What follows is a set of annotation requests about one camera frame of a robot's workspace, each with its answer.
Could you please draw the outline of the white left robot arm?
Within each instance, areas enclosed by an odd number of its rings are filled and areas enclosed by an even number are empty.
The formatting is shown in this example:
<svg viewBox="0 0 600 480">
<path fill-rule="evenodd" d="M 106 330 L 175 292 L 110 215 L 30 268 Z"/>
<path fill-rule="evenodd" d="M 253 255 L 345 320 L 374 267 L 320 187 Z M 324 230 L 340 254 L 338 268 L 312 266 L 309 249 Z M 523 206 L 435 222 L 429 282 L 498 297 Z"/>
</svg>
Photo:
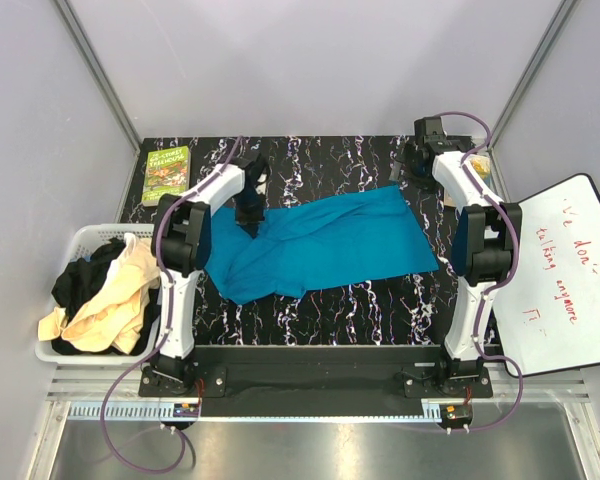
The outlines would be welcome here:
<svg viewBox="0 0 600 480">
<path fill-rule="evenodd" d="M 158 201 L 151 251 L 160 268 L 161 317 L 156 346 L 142 381 L 188 394 L 196 380 L 193 311 L 196 287 L 212 251 L 212 218 L 227 201 L 235 223 L 254 238 L 265 219 L 268 160 L 259 152 L 229 158 L 181 194 Z"/>
</svg>

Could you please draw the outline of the blue t-shirt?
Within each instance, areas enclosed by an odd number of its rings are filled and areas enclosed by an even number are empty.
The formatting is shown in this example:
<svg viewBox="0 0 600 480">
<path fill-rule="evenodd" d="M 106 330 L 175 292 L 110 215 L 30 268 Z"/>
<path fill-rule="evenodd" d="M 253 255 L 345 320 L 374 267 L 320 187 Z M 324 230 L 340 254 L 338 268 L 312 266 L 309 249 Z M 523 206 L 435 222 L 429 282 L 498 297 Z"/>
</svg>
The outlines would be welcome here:
<svg viewBox="0 0 600 480">
<path fill-rule="evenodd" d="M 211 233 L 205 270 L 220 295 L 238 305 L 438 268 L 396 185 L 270 209 L 256 237 L 222 207 Z"/>
</svg>

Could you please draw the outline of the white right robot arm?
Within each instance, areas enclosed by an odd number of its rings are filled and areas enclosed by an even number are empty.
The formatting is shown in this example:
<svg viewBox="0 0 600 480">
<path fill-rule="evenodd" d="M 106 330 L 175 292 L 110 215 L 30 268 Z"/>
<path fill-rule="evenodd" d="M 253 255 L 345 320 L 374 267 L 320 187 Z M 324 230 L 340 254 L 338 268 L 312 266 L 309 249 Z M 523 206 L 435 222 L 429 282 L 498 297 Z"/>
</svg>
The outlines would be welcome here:
<svg viewBox="0 0 600 480">
<path fill-rule="evenodd" d="M 485 332 L 497 293 L 517 269 L 522 210 L 498 196 L 471 164 L 490 143 L 486 123 L 471 114 L 460 114 L 477 120 L 486 133 L 481 145 L 465 150 L 444 130 L 443 119 L 448 115 L 444 112 L 414 121 L 414 135 L 406 140 L 404 157 L 394 164 L 391 178 L 405 172 L 422 188 L 440 186 L 459 212 L 450 260 L 458 277 L 455 310 L 439 359 L 420 383 L 444 396 L 464 397 L 489 386 Z"/>
</svg>

